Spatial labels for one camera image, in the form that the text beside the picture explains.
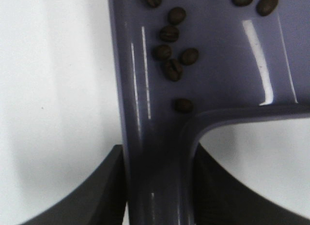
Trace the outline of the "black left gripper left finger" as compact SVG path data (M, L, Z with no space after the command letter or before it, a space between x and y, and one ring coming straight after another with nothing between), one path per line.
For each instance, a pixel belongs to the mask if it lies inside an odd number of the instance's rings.
M127 202L123 147L115 145L72 193L28 225L121 225Z

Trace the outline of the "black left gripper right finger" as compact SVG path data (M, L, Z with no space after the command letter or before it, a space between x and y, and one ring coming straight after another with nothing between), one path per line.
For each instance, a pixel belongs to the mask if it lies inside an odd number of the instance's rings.
M193 206L197 225L308 225L246 187L201 146L193 162Z

